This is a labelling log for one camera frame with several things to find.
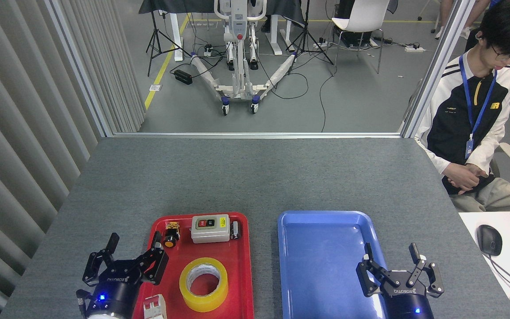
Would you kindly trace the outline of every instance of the black tablecloth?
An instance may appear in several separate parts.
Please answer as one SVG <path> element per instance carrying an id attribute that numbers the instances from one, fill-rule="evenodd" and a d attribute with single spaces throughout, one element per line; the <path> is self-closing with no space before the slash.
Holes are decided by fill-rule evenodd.
<path id="1" fill-rule="evenodd" d="M 139 13 L 163 10 L 170 13 L 214 13 L 213 0 L 144 0 Z M 298 24 L 303 24 L 299 0 L 267 0 L 267 14 L 284 16 Z"/>

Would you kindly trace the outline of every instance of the eyeglasses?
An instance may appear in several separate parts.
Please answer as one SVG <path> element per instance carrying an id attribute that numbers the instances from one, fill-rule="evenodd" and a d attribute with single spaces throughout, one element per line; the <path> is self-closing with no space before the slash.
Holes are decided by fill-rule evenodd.
<path id="1" fill-rule="evenodd" d="M 510 55 L 504 54 L 504 53 L 498 53 L 497 50 L 495 50 L 495 48 L 493 47 L 493 45 L 491 45 L 491 48 L 493 49 L 493 52 L 495 52 L 495 54 L 497 54 L 497 56 L 495 57 L 495 60 L 501 61 L 501 62 L 510 60 Z"/>

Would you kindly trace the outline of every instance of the lanyard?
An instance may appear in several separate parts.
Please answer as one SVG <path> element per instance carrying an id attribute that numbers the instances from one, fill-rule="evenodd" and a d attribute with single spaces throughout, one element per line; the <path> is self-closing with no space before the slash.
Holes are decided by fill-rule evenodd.
<path id="1" fill-rule="evenodd" d="M 464 91 L 466 93 L 466 101 L 467 101 L 467 114 L 469 116 L 469 123 L 471 125 L 471 134 L 470 134 L 470 140 L 473 139 L 473 134 L 475 133 L 475 130 L 477 130 L 479 123 L 481 122 L 481 118 L 483 117 L 483 113 L 485 113 L 485 109 L 487 107 L 487 104 L 489 102 L 489 98 L 491 97 L 491 92 L 493 91 L 493 87 L 495 86 L 495 82 L 497 79 L 497 71 L 495 71 L 493 81 L 491 81 L 491 86 L 489 87 L 489 91 L 487 92 L 487 97 L 485 97 L 485 101 L 483 103 L 483 106 L 481 107 L 481 111 L 479 112 L 479 116 L 477 117 L 477 121 L 475 124 L 473 123 L 473 115 L 472 115 L 472 104 L 471 104 L 471 97 L 469 95 L 469 87 L 468 87 L 468 79 L 466 76 L 466 70 L 464 67 L 464 56 L 460 56 L 460 70 L 462 73 L 462 81 L 464 83 Z"/>

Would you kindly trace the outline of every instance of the white curtain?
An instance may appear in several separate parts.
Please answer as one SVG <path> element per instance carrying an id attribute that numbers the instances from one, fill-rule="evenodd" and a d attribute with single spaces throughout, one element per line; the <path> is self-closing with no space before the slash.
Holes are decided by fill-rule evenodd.
<path id="1" fill-rule="evenodd" d="M 0 311 L 100 136 L 143 117 L 111 0 L 0 0 Z"/>

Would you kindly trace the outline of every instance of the id badge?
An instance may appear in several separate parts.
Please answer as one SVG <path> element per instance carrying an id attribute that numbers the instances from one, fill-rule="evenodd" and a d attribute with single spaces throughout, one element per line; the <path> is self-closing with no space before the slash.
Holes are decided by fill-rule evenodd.
<path id="1" fill-rule="evenodd" d="M 472 151 L 473 151 L 473 139 L 469 139 L 469 141 L 466 142 L 466 160 L 469 158 Z"/>

